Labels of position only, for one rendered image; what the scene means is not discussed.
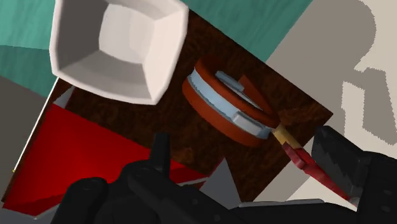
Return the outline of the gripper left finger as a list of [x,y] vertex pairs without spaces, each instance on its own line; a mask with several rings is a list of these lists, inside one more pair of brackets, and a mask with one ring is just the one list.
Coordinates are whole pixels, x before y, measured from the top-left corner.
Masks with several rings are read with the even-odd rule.
[[116,181],[83,178],[67,189],[51,224],[246,224],[212,198],[171,181],[170,138],[154,137],[150,157]]

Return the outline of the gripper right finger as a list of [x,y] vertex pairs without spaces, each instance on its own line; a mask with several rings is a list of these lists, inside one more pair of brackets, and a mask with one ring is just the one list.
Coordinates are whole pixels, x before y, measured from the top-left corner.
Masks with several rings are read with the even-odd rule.
[[311,155],[358,202],[357,224],[397,224],[397,159],[362,150],[327,125],[316,130]]

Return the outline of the brown and red table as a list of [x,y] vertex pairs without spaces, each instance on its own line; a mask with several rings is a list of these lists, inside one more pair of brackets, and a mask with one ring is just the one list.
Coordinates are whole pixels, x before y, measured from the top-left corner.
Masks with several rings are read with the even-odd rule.
[[206,122],[182,93],[197,59],[212,53],[233,78],[246,76],[265,95],[300,144],[331,117],[331,111],[225,36],[195,12],[171,83],[154,106],[129,104],[75,88],[61,108],[50,99],[5,198],[5,208],[37,215],[61,201],[77,179],[113,181],[121,168],[147,158],[156,132],[171,137],[171,177],[191,181],[229,164],[243,201],[252,201],[289,162],[270,136],[259,148],[241,145]]

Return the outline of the red and blue round container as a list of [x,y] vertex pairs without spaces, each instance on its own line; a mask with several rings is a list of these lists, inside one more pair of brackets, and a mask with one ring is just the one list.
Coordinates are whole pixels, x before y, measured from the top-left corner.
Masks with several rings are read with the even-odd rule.
[[199,58],[183,82],[183,94],[215,129],[244,146],[258,147],[280,119],[247,76],[235,80],[224,66],[213,55]]

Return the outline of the white square bowl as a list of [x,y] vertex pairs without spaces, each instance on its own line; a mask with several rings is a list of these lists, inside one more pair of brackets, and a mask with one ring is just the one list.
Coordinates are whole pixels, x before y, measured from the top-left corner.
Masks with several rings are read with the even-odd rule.
[[156,105],[185,41],[181,0],[55,0],[52,73],[99,96]]

